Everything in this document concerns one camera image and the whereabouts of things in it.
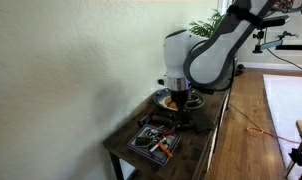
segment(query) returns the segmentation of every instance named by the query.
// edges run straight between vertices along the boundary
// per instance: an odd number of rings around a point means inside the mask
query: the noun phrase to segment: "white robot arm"
[[[165,38],[166,86],[183,105],[189,89],[214,89],[226,78],[235,53],[263,21],[276,0],[235,0],[207,40],[187,30]]]

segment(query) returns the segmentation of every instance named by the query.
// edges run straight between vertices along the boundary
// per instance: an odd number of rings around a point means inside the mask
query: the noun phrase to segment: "table leg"
[[[124,180],[119,158],[116,155],[112,154],[111,152],[109,152],[109,154],[110,154],[113,170],[114,170],[115,176],[117,177],[117,180]]]

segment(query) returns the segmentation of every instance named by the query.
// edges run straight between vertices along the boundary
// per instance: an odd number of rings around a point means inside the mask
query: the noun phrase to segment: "orange cable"
[[[247,131],[253,133],[253,134],[266,134],[266,135],[269,135],[271,137],[273,137],[274,139],[282,139],[284,141],[287,141],[287,142],[290,142],[290,143],[295,143],[295,144],[300,144],[301,142],[296,142],[296,141],[292,141],[290,139],[287,139],[287,138],[284,138],[284,137],[281,137],[281,136],[277,136],[277,135],[274,135],[274,134],[271,134],[271,133],[268,133],[268,132],[265,132],[259,125],[257,125],[248,115],[244,114],[242,111],[240,111],[237,107],[235,107],[233,104],[229,103],[232,107],[234,107],[238,112],[240,112],[243,116],[245,116],[246,118],[248,118],[250,120],[250,122],[252,124],[254,124],[256,127],[248,127],[247,128]]]

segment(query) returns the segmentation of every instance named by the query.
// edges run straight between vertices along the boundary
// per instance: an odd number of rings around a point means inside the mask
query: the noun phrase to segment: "white wall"
[[[301,0],[295,1],[297,5],[301,4]],[[275,13],[271,17],[283,15],[282,13]],[[290,21],[284,26],[268,28],[267,42],[277,40],[275,37],[282,34],[283,31],[288,31],[293,34],[299,34],[299,38],[286,37],[283,44],[302,44],[302,15],[298,13],[290,13]],[[272,56],[267,50],[262,54],[253,54],[252,50],[257,44],[257,39],[253,39],[252,35],[247,39],[239,50],[239,63],[247,66],[261,66],[263,68],[271,69],[296,69],[294,66],[289,65],[283,61],[278,60]],[[280,51],[275,48],[270,48],[276,55],[290,60],[293,63],[302,65],[302,51]]]
[[[0,179],[111,179],[102,141],[160,87],[163,40],[215,0],[0,0]]]

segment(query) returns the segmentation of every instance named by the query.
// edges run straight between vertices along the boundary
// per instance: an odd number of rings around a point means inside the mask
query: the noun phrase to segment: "green leaves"
[[[196,35],[210,38],[216,28],[219,26],[223,19],[223,15],[219,13],[217,9],[214,9],[214,13],[210,19],[208,19],[209,23],[204,23],[203,21],[192,21],[189,25],[191,26],[190,31]]]

